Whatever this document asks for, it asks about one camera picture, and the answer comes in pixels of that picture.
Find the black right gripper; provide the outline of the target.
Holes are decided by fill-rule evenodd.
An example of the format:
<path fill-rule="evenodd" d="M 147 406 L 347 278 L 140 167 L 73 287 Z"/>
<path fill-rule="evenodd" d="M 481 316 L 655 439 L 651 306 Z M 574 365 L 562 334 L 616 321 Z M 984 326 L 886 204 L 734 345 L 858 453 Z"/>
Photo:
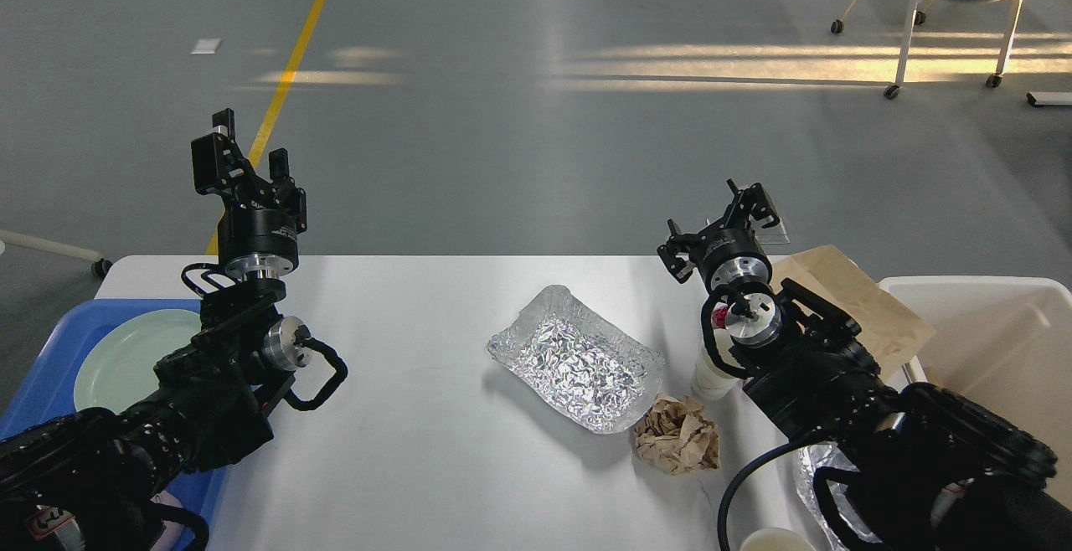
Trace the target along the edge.
<path fill-rule="evenodd" d="M 684 233 L 674 219 L 667 219 L 669 234 L 656 253 L 678 284 L 697 270 L 705 291 L 771 283 L 772 264 L 756 238 L 761 230 L 781 230 L 781 215 L 761 183 L 741 188 L 732 178 L 726 183 L 734 198 L 727 204 L 719 230 Z"/>

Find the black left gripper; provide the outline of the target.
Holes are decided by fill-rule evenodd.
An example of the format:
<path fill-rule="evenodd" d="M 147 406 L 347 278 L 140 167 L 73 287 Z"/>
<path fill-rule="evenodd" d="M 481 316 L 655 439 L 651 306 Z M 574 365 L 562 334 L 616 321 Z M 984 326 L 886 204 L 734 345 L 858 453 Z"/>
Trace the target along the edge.
<path fill-rule="evenodd" d="M 215 111 L 211 130 L 191 142 L 193 188 L 224 200 L 218 225 L 218 260 L 230 279 L 280 279 L 300 265 L 297 238 L 307 230 L 307 194 L 291 176 L 291 154 L 269 154 L 268 208 L 244 207 L 258 197 L 251 162 L 236 140 L 234 110 Z"/>

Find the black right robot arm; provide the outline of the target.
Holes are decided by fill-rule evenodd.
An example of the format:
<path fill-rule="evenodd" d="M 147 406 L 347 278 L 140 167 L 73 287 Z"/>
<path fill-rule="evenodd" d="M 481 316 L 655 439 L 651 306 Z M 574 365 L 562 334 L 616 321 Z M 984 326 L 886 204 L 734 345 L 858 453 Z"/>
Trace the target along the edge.
<path fill-rule="evenodd" d="M 792 279 L 772 289 L 772 264 L 753 223 L 780 215 L 760 183 L 739 188 L 720 219 L 698 233 L 670 234 L 657 249 L 667 272 L 702 280 L 700 322 L 717 368 L 787 441 L 729 482 L 717 537 L 730 548 L 728 513 L 740 486 L 776 458 L 821 443 L 853 470 L 815 470 L 821 517 L 850 550 L 1068 550 L 1069 509 L 1045 487 L 1056 474 L 1048 445 L 934 384 L 899 391 L 880 379 L 842 307 Z"/>

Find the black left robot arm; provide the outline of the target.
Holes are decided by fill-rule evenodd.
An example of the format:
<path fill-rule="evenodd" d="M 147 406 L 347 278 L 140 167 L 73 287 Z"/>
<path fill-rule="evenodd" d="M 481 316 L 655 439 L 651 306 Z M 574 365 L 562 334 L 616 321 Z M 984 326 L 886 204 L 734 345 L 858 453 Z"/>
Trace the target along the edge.
<path fill-rule="evenodd" d="M 337 349 L 276 308 L 298 268 L 306 191 L 284 149 L 262 178 L 236 140 L 229 108 L 191 143 L 193 185 L 224 203 L 215 262 L 194 262 L 200 331 L 154 364 L 157 391 L 129 409 L 77 409 L 3 440 L 4 550 L 149 550 L 166 524 L 203 550 L 200 513 L 158 493 L 184 472 L 233 466 L 273 437 L 280 402 L 319 409 L 348 376 Z"/>

